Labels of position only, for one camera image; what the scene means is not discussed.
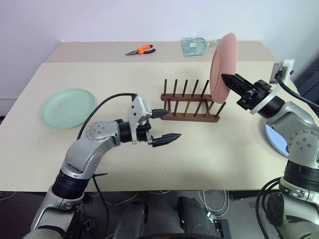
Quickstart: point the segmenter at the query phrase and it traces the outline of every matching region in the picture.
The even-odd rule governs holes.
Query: pink plate
[[[234,33],[225,35],[216,46],[210,68],[210,94],[212,99],[222,104],[225,102],[230,89],[225,86],[221,74],[236,73],[237,39]]]

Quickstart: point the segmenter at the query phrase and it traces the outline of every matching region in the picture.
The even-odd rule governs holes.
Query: mint green plate
[[[52,128],[82,124],[95,108],[93,95],[83,89],[68,89],[50,97],[41,110],[42,121]]]

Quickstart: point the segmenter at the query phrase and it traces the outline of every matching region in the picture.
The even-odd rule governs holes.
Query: table
[[[268,81],[272,65],[272,61],[240,61],[237,72],[251,82]],[[167,92],[173,90],[175,79],[180,80],[177,92],[181,92],[188,79],[186,93],[199,79],[200,92],[209,72],[210,62],[206,61],[43,63],[0,125],[0,190],[47,191],[54,182],[80,127],[56,130],[42,123],[41,107],[53,94],[83,88],[99,103],[116,93],[136,92],[155,109],[163,107],[164,79],[168,80]],[[289,86],[296,90],[292,83]],[[319,124],[306,104],[283,91],[279,96],[294,101]],[[176,132],[182,136],[166,146],[124,143],[107,152],[96,171],[108,173],[97,178],[101,190],[253,190],[283,175],[287,159],[268,143],[264,119],[239,107],[238,99],[230,93],[218,123],[151,120],[152,135]],[[91,122],[126,120],[129,105],[129,97],[113,99]],[[196,107],[192,104],[189,112]],[[185,109],[182,102],[178,109]],[[87,191],[95,191],[92,182]]]

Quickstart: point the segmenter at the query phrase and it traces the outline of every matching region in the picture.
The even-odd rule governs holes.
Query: table surface
[[[237,72],[251,82],[268,81],[272,64],[239,62]],[[54,182],[80,127],[56,130],[43,124],[41,107],[53,94],[83,88],[99,103],[116,93],[137,92],[155,109],[163,107],[160,95],[165,78],[168,93],[173,90],[175,79],[179,79],[177,92],[182,91],[184,80],[188,79],[188,93],[200,79],[199,93],[209,72],[210,62],[43,63],[0,125],[0,190],[47,191]],[[279,96],[294,101],[319,123],[306,104],[283,91]],[[240,108],[238,99],[238,95],[230,93],[218,123],[151,120],[152,135],[175,132],[182,136],[156,148],[140,142],[111,149],[97,169],[97,173],[108,173],[97,179],[101,190],[260,189],[283,175],[287,158],[268,143],[264,119]],[[129,105],[130,98],[113,99],[98,110],[91,122],[126,120]],[[196,107],[191,104],[189,111],[194,112]],[[185,104],[180,102],[178,109],[183,111]],[[92,182],[87,191],[95,191]]]

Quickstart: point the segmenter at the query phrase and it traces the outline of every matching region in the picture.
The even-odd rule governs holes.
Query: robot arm
[[[277,75],[286,83],[293,60],[281,63]],[[271,86],[260,80],[251,84],[238,74],[222,74],[226,86],[241,96],[237,102],[245,110],[266,118],[266,124],[284,137],[289,152],[281,193],[270,195],[267,219],[285,239],[319,237],[319,128],[313,118],[292,102],[276,96]]]
[[[160,118],[168,111],[151,110],[141,98],[135,97],[128,108],[128,122],[98,121],[88,126],[85,135],[67,150],[60,172],[49,188],[25,239],[41,236],[48,239],[63,238],[69,225],[78,217],[76,207],[84,197],[84,190],[94,175],[104,154],[121,142],[147,141],[153,147],[168,144],[181,134],[170,133],[160,138],[150,134],[150,118]]]

